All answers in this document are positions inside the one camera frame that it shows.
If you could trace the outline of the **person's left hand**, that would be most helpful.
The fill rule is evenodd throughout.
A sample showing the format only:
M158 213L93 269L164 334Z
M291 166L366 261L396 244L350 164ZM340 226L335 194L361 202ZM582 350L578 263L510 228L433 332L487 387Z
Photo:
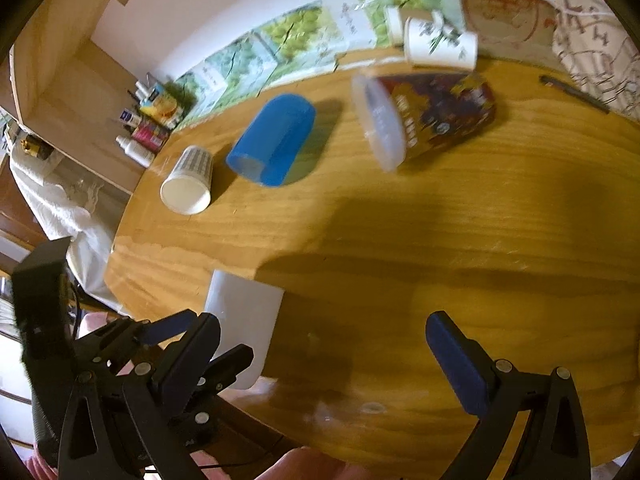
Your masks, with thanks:
M115 315L107 313L88 313L80 322L79 336L94 332L108 322L115 321ZM204 451L191 454L192 460L198 466L219 465L214 456ZM58 470L49 466L39 454L37 445L32 456L23 460L31 479L58 479ZM222 468L204 469L207 479L231 479L228 474L221 472ZM361 480L374 479L371 471L357 465L351 465L336 460L313 448L294 448L288 451L280 460L260 474L256 479L345 479Z

